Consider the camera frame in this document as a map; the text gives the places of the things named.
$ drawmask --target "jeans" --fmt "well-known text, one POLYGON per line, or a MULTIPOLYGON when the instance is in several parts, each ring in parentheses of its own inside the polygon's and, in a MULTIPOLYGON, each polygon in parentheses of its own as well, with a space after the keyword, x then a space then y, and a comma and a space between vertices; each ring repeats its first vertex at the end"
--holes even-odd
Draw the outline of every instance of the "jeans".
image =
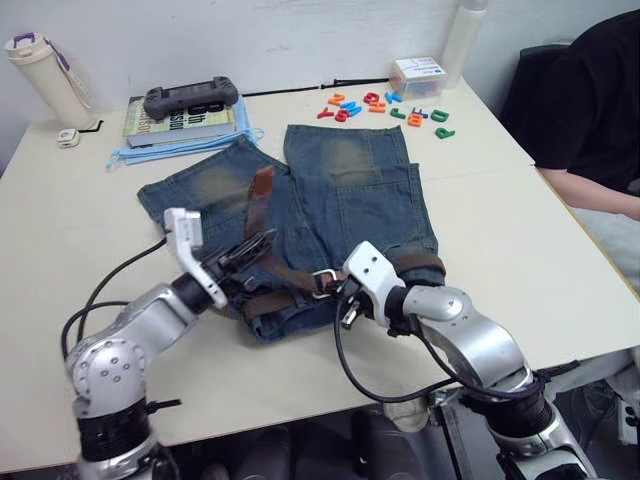
MULTIPOLYGON (((284 151, 287 165, 241 137, 226 150, 146 185, 138 198, 161 225, 167 208, 199 210, 204 249, 228 248, 244 239, 248 191, 256 171, 273 166, 265 228, 278 230, 272 254, 289 268, 339 270, 363 240, 390 260, 412 253, 437 254, 418 165, 409 163, 399 127, 344 130, 291 125, 284 151)), ((253 295, 265 292, 289 290, 296 302, 246 319, 259 340, 279 340, 333 321, 333 299, 313 299, 257 265, 247 275, 259 286, 251 294, 231 299, 239 312, 253 295)), ((437 268, 416 268, 401 276, 407 283, 444 283, 444 274, 437 268)))

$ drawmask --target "white bottle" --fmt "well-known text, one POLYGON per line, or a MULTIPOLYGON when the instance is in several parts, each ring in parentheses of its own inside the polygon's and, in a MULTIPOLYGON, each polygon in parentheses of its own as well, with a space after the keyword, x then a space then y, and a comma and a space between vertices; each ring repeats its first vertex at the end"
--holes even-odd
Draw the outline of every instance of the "white bottle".
POLYGON ((91 128, 95 119, 87 111, 86 88, 70 70, 64 57, 39 33, 9 40, 5 51, 60 121, 69 128, 91 128))
POLYGON ((482 19, 487 13, 487 3, 488 0, 462 0, 440 61, 448 75, 444 88, 455 88, 458 84, 482 19))

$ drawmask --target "white wall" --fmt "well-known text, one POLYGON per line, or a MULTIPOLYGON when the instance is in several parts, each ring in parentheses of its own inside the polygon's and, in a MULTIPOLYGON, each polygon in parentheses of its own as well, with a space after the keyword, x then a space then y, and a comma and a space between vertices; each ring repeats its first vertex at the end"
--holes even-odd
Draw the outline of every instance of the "white wall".
MULTIPOLYGON (((99 109, 157 85, 233 79, 241 92, 388 74, 396 58, 442 50, 457 0, 0 0, 0 40, 57 42, 99 109)), ((638 0, 490 0, 465 76, 499 112, 520 49, 575 38, 638 0)), ((0 171, 27 120, 51 116, 0 58, 0 171)))

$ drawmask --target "book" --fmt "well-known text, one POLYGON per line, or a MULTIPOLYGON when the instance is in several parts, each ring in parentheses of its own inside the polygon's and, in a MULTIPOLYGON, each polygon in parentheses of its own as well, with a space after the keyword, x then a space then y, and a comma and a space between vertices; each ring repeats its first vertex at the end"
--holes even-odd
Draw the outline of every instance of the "book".
POLYGON ((123 135, 131 147, 217 137, 236 130, 232 107, 197 115, 176 110, 156 121, 144 111, 143 102, 141 96, 129 98, 123 135))

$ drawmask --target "black chair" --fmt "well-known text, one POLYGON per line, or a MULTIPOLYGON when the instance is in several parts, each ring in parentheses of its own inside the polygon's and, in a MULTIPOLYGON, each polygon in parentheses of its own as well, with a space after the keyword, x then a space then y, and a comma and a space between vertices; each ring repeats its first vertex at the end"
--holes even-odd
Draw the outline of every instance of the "black chair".
POLYGON ((520 126, 522 112, 528 106, 536 82, 567 47, 568 45, 540 45, 520 51, 516 73, 513 75, 507 100, 500 113, 500 122, 512 135, 520 126))

